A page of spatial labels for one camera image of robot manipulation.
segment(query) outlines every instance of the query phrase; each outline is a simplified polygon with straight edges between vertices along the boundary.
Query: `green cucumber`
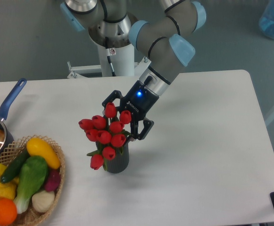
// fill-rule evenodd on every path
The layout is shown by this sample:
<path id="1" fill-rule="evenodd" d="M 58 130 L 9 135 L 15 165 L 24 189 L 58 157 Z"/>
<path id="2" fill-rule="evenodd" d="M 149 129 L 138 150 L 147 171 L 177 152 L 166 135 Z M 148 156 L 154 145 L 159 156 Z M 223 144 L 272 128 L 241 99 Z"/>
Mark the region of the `green cucumber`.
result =
<path id="1" fill-rule="evenodd" d="M 27 149 L 25 148 L 21 154 L 19 154 L 5 169 L 0 177 L 2 184 L 10 182 L 16 176 L 19 175 L 20 169 L 22 168 L 25 161 L 30 157 Z"/>

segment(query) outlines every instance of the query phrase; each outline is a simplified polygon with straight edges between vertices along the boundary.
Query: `artificial tulip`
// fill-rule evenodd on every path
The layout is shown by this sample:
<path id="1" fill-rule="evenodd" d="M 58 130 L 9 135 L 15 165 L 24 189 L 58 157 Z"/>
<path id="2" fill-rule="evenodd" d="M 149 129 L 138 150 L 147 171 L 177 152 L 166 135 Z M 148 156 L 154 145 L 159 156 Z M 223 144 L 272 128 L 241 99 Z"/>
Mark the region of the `artificial tulip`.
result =
<path id="1" fill-rule="evenodd" d="M 102 155 L 107 160 L 112 160 L 116 156 L 116 151 L 112 147 L 105 147 L 102 151 Z"/>
<path id="2" fill-rule="evenodd" d="M 111 144 L 114 147 L 122 147 L 126 138 L 123 134 L 116 134 L 111 139 Z"/>
<path id="3" fill-rule="evenodd" d="M 107 116 L 108 118 L 114 118 L 117 115 L 117 109 L 114 105 L 114 103 L 109 102 L 106 107 L 105 107 L 105 111 L 104 111 L 105 116 Z"/>
<path id="4" fill-rule="evenodd" d="M 85 132 L 86 134 L 86 137 L 90 140 L 90 141 L 97 141 L 97 134 L 98 134 L 98 130 L 96 129 L 90 129 L 90 130 L 87 130 Z"/>
<path id="5" fill-rule="evenodd" d="M 110 142 L 112 135 L 106 130 L 99 130 L 96 138 L 100 143 L 106 145 Z"/>
<path id="6" fill-rule="evenodd" d="M 98 170 L 104 163 L 104 159 L 101 154 L 96 154 L 91 157 L 91 168 Z"/>
<path id="7" fill-rule="evenodd" d="M 121 121 L 114 121 L 110 124 L 109 129 L 112 133 L 120 133 L 124 128 L 124 123 Z"/>
<path id="8" fill-rule="evenodd" d="M 128 124 L 132 120 L 131 112 L 128 110 L 122 111 L 119 117 L 120 121 L 124 124 Z"/>
<path id="9" fill-rule="evenodd" d="M 80 128 L 87 131 L 94 128 L 93 121 L 91 119 L 82 119 L 78 122 Z"/>
<path id="10" fill-rule="evenodd" d="M 105 120 L 105 118 L 100 115 L 93 116 L 91 120 L 96 129 L 104 129 L 107 125 L 107 121 Z"/>

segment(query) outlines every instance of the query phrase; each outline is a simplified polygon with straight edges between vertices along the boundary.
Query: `green tulip leaf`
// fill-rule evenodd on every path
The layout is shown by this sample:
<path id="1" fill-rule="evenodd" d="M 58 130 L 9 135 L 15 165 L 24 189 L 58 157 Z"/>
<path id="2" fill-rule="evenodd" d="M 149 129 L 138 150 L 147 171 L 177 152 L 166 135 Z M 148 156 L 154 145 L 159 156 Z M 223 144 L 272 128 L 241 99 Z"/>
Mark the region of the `green tulip leaf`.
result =
<path id="1" fill-rule="evenodd" d="M 128 131 L 126 131 L 125 129 L 122 130 L 121 133 L 122 133 L 124 136 L 126 136 L 126 137 L 131 135 L 131 133 L 128 132 Z"/>
<path id="2" fill-rule="evenodd" d="M 123 155 L 123 150 L 124 150 L 123 147 L 120 147 L 120 148 L 119 148 L 119 153 L 120 153 L 120 155 Z"/>
<path id="3" fill-rule="evenodd" d="M 106 159 L 106 158 L 104 158 L 103 169 L 104 169 L 104 171 L 107 171 L 107 170 L 108 170 L 108 167 L 107 167 L 107 159 Z"/>
<path id="4" fill-rule="evenodd" d="M 90 153 L 87 153 L 86 156 L 94 156 L 96 154 L 98 154 L 98 150 L 90 152 Z"/>

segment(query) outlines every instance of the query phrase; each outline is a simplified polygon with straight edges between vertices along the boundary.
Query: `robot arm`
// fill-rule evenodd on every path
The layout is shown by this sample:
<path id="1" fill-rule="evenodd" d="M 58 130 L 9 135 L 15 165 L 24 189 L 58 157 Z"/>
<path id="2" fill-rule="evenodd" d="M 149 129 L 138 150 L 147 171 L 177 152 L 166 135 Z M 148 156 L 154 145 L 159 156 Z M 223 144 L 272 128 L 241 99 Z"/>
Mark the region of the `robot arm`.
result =
<path id="1" fill-rule="evenodd" d="M 108 24 L 116 24 L 127 18 L 126 9 L 121 8 L 119 11 L 121 13 L 118 13 L 117 7 L 114 6 L 114 4 L 125 5 L 126 8 L 125 0 L 100 0 L 95 6 L 94 3 L 92 4 L 93 8 L 87 7 L 91 2 L 95 1 L 66 0 L 67 7 L 75 13 L 75 17 L 83 26 L 91 27 L 91 24 L 99 23 L 100 20 Z M 148 69 L 125 96 L 122 96 L 120 91 L 114 90 L 102 103 L 105 107 L 108 102 L 119 98 L 118 110 L 131 112 L 131 137 L 126 142 L 144 139 L 152 128 L 154 122 L 146 118 L 146 113 L 195 55 L 195 49 L 185 38 L 206 21 L 206 12 L 198 2 L 189 0 L 159 2 L 165 10 L 166 17 L 155 24 L 137 21 L 129 27 L 127 34 L 129 42 L 151 60 Z M 91 14 L 93 14 L 92 19 L 86 19 L 85 16 Z M 139 121 L 143 121 L 144 125 L 140 133 Z"/>

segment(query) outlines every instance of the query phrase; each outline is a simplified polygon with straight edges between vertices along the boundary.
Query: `black cable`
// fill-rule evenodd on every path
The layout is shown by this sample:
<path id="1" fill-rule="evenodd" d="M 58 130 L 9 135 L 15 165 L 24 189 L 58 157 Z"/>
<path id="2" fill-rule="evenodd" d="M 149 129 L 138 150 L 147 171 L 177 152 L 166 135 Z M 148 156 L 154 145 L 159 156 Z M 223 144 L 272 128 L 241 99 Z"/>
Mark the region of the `black cable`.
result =
<path id="1" fill-rule="evenodd" d="M 108 49 L 108 37 L 105 37 L 105 49 Z M 112 71 L 112 76 L 116 77 L 116 73 L 115 73 L 115 70 L 114 70 L 114 67 L 113 67 L 112 60 L 111 60 L 110 56 L 108 56 L 108 63 L 110 65 L 110 69 Z"/>

